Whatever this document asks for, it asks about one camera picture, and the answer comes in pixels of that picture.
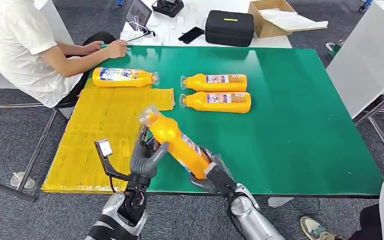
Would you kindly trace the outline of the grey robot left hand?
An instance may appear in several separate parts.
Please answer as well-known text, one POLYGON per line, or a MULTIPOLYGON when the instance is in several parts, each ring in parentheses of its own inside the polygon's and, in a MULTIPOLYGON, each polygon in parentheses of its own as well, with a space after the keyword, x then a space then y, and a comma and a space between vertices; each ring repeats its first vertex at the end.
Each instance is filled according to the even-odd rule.
POLYGON ((157 174, 157 164, 168 151, 168 142, 159 143, 152 136, 148 138, 149 128, 142 125, 129 161, 130 174, 134 182, 149 186, 157 174))

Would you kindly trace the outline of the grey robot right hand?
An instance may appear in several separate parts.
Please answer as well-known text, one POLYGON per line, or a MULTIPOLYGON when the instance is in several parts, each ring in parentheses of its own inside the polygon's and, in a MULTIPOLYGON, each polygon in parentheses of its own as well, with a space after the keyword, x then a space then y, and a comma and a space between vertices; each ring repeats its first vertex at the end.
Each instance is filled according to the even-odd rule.
MULTIPOLYGON (((211 163, 216 163, 218 166, 223 167, 226 173, 231 177, 231 172, 227 168, 220 154, 215 154, 211 152, 208 148, 199 146, 203 153, 209 158, 211 163)), ((219 190, 212 184, 208 179, 198 179, 192 173, 189 175, 189 181, 192 185, 203 189, 204 191, 212 194, 219 193, 219 190)))

